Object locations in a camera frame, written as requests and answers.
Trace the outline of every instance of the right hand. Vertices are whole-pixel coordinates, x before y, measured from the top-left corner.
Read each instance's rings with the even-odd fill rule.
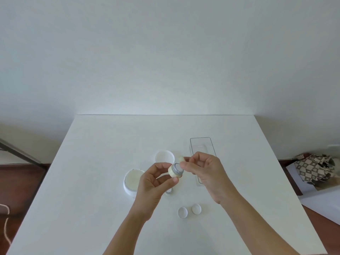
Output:
[[[216,203],[220,204],[229,192],[237,192],[218,157],[196,152],[192,157],[185,157],[185,160],[180,163],[181,168],[196,174]]]

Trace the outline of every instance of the left hand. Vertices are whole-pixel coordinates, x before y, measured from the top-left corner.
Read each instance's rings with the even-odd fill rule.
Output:
[[[146,221],[152,216],[163,193],[178,183],[178,178],[170,175],[159,177],[168,172],[170,163],[154,163],[139,180],[135,202],[130,213],[142,216]]]

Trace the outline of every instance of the hand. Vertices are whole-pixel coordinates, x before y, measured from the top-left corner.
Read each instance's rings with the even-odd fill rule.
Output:
[[[171,178],[170,175],[159,177],[168,172],[170,163],[154,163],[140,177],[137,195],[130,213],[142,216],[146,221],[152,216],[163,193],[178,183],[178,178]]]
[[[219,158],[196,152],[192,157],[185,157],[180,166],[187,172],[196,174],[205,185],[213,200],[220,204],[230,191],[237,191],[230,181]]]

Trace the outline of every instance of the forearm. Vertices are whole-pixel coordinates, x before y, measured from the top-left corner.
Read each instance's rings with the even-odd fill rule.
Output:
[[[221,205],[252,255],[298,255],[236,189],[228,192]]]
[[[129,212],[103,255],[133,255],[137,239],[146,220]]]

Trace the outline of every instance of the white table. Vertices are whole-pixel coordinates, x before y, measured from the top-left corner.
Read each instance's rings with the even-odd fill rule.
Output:
[[[133,203],[125,173],[150,167],[159,150],[189,156],[195,137],[211,138],[236,188],[299,253],[326,253],[254,116],[78,115],[8,255],[101,254]],[[173,191],[145,224],[135,254],[250,254],[194,175],[185,172]],[[194,203],[202,214],[177,216]]]

